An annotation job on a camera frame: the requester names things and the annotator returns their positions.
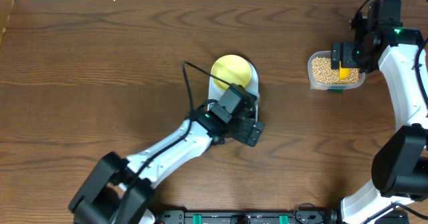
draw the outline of wooden edge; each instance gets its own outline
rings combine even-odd
[[[14,2],[15,0],[0,0],[0,46],[6,32],[7,22],[9,21]]]

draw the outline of plastic container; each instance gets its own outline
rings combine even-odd
[[[360,87],[366,78],[366,74],[358,74],[358,82],[355,84],[324,84],[316,81],[314,72],[312,71],[312,61],[314,58],[331,58],[331,51],[319,51],[310,56],[308,61],[308,74],[311,90],[349,90],[351,88]]]

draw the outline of green connector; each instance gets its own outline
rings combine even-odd
[[[280,215],[280,224],[288,224],[288,216],[287,215]]]
[[[202,224],[202,215],[193,215],[193,224]]]

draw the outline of yellow object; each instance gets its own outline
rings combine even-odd
[[[226,82],[246,88],[251,80],[251,67],[246,59],[238,55],[226,55],[213,64],[211,74]],[[222,90],[226,90],[229,87],[219,80],[213,79],[213,81]]]
[[[342,62],[339,62],[339,80],[344,80],[349,77],[349,69],[342,68]]]

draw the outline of grain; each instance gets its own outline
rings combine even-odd
[[[352,68],[349,77],[339,79],[339,70],[332,70],[330,58],[314,58],[312,71],[315,80],[323,84],[355,84],[359,81],[358,69]]]

